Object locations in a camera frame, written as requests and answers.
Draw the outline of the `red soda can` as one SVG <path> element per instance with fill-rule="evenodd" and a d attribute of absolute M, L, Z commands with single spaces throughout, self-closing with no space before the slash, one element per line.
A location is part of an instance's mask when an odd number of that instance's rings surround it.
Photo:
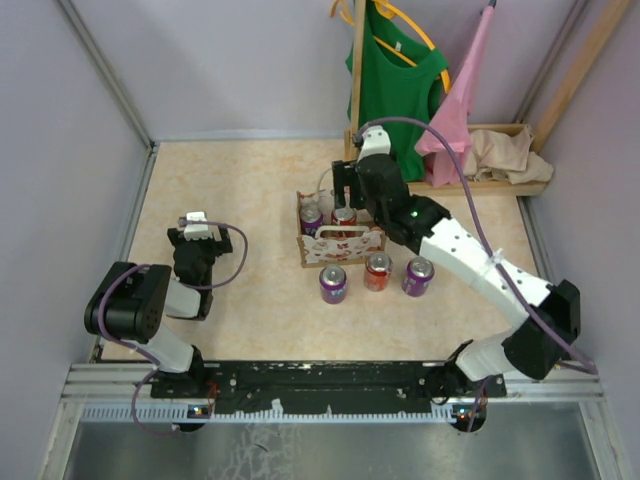
<path fill-rule="evenodd" d="M 383 291 L 391 278 L 393 262 L 384 251 L 372 253 L 365 262 L 364 285 L 373 292 Z"/>

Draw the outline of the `silver purple can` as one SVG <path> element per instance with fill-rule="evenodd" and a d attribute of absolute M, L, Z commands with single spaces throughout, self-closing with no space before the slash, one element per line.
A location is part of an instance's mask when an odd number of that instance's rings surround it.
<path fill-rule="evenodd" d="M 433 263 L 423 257 L 410 260 L 405 269 L 402 290 L 411 297 L 422 296 L 435 275 Z"/>

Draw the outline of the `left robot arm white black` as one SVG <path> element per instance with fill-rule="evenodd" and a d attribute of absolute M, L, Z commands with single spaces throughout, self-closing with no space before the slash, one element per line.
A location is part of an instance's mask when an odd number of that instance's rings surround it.
<path fill-rule="evenodd" d="M 170 228 L 174 264 L 116 262 L 89 300 L 84 327 L 90 334 L 142 355 L 156 368 L 156 398 L 214 399 L 219 391 L 198 347 L 179 338 L 163 317 L 203 321 L 213 291 L 230 283 L 213 282 L 216 260 L 233 252 L 231 225 L 196 221 Z"/>

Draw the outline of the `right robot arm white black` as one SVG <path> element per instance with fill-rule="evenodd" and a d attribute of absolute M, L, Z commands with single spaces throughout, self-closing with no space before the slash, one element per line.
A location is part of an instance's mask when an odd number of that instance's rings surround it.
<path fill-rule="evenodd" d="M 517 371 L 543 380 L 568 354 L 580 333 L 580 292 L 519 269 L 471 234 L 435 200 L 411 193 L 388 154 L 331 166 L 334 204 L 365 210 L 394 243 L 448 270 L 490 301 L 509 330 L 463 344 L 451 356 L 448 387 L 470 395 L 482 380 Z"/>

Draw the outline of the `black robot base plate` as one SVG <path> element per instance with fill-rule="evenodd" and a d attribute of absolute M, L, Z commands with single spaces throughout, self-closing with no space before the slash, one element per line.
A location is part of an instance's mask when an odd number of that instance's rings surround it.
<path fill-rule="evenodd" d="M 274 401 L 288 415 L 414 414 L 480 389 L 504 397 L 502 380 L 469 380 L 452 362 L 220 361 L 158 373 L 151 397 L 209 400 L 218 414 L 262 412 Z"/>

